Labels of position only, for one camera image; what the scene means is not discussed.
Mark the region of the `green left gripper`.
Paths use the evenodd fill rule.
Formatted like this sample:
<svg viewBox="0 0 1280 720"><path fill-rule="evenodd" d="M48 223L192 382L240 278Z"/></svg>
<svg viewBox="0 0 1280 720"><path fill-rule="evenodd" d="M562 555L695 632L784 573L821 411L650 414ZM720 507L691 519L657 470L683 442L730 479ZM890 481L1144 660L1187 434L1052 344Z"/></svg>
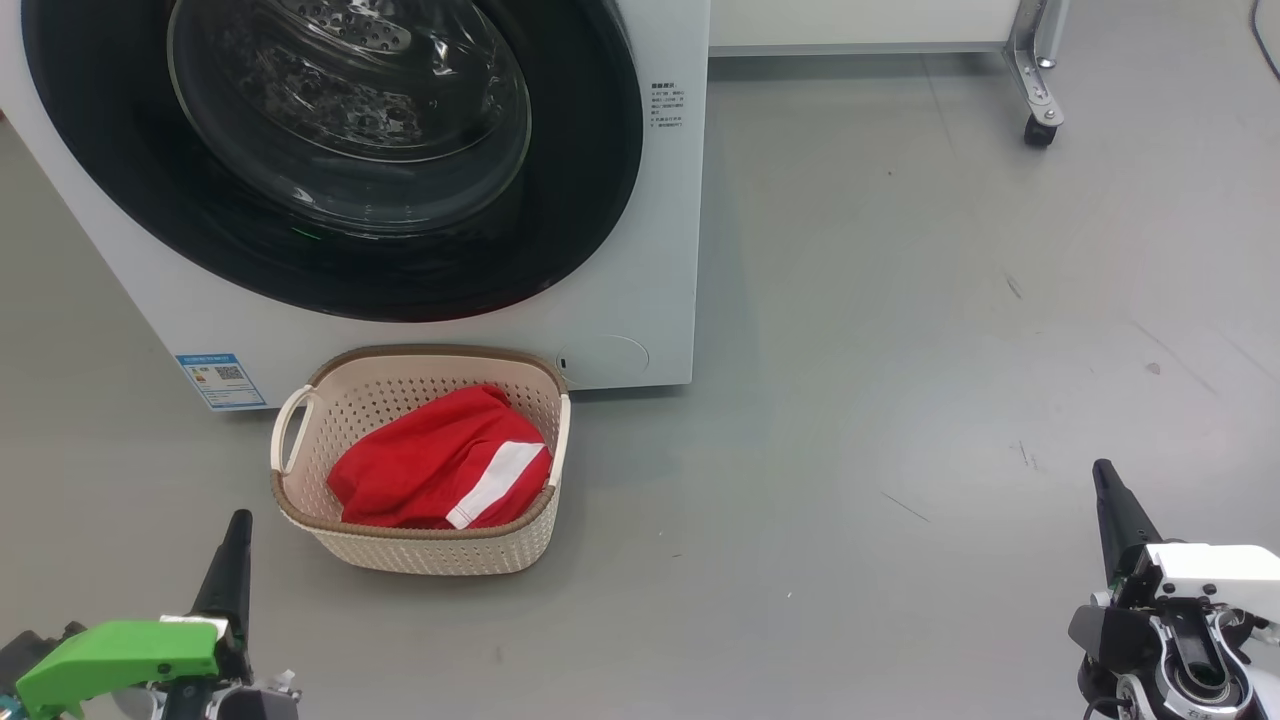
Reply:
<svg viewBox="0 0 1280 720"><path fill-rule="evenodd" d="M248 634L252 532L252 512L234 511L189 611L225 620L236 643ZM15 692L29 720L84 720L81 705L114 691L219 676L218 641L216 625L202 620L104 623L60 643L15 682Z"/></svg>

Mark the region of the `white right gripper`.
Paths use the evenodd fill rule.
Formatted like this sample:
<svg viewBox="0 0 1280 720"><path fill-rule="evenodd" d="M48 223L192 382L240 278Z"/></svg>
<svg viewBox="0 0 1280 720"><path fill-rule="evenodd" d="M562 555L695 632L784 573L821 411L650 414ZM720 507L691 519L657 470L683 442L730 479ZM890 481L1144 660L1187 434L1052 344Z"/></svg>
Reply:
<svg viewBox="0 0 1280 720"><path fill-rule="evenodd" d="M1164 543L1108 459L1093 462L1092 477L1105 577L1117 582L1115 606L1206 600L1280 623L1280 556L1257 544Z"/></svg>

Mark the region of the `red jersey with white stripe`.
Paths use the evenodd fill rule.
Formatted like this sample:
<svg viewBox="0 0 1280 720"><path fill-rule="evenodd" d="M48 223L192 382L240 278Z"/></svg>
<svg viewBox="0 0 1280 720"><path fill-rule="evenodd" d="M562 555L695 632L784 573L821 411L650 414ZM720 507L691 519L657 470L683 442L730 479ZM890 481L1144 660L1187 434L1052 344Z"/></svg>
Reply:
<svg viewBox="0 0 1280 720"><path fill-rule="evenodd" d="M326 484L348 524L474 530L520 519L552 464L539 429L503 389L470 386L356 442Z"/></svg>

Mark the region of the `round grey glass washer door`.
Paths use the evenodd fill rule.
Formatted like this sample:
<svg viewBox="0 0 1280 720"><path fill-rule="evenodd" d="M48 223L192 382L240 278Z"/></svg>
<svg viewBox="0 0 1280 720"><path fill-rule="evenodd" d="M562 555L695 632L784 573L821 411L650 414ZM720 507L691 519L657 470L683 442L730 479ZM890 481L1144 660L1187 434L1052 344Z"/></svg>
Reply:
<svg viewBox="0 0 1280 720"><path fill-rule="evenodd" d="M607 240L641 90L613 0L17 0L52 128L241 288L366 322L531 299Z"/></svg>

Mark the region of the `cream perforated laundry basket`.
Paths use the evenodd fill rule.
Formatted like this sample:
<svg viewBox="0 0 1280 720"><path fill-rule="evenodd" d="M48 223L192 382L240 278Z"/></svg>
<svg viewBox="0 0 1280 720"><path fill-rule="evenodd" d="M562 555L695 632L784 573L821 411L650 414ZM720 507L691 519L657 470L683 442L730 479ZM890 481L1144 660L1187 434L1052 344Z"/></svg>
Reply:
<svg viewBox="0 0 1280 720"><path fill-rule="evenodd" d="M463 387L502 388L550 451L550 474L531 506L492 529L389 529L342 520L329 471L357 441ZM547 360L508 348L389 345L321 365L282 405L271 430L271 492L282 514L356 568L425 577L522 571L547 551L561 503L570 438L570 389Z"/></svg>

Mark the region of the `white front-load washing machine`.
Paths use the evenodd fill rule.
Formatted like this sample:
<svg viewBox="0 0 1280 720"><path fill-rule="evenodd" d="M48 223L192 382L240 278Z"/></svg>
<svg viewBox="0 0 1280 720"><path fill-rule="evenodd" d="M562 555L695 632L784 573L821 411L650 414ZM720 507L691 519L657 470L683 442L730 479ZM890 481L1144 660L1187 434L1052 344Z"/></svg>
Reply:
<svg viewBox="0 0 1280 720"><path fill-rule="evenodd" d="M170 250L81 169L18 50L17 0L0 0L0 113L115 278L215 413L278 409L332 357L383 345L509 348L554 364L571 389L692 379L709 0L613 0L641 90L643 152L605 242L549 288L448 322L366 322L296 307Z"/></svg>

